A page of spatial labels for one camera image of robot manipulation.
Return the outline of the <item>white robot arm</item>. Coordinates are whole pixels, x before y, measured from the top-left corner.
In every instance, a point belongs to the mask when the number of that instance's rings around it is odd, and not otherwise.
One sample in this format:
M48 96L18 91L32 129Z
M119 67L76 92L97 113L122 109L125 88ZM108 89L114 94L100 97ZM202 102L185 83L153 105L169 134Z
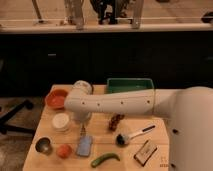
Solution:
M213 88L145 89L94 95L79 80L65 108L84 121L90 113L145 115L169 120L169 171L213 171Z

